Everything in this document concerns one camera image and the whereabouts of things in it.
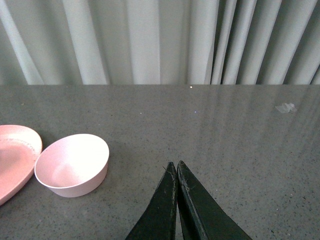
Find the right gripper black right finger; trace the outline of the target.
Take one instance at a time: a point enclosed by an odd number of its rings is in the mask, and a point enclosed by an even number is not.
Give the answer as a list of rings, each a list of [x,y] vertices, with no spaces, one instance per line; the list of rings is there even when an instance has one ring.
[[[250,240],[181,160],[177,165],[178,209],[185,240]]]

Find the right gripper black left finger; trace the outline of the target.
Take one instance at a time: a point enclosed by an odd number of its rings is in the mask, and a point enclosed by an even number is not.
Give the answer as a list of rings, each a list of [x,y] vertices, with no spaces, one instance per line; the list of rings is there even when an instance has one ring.
[[[178,198],[178,176],[169,162],[147,208],[127,235],[127,240],[174,240]]]

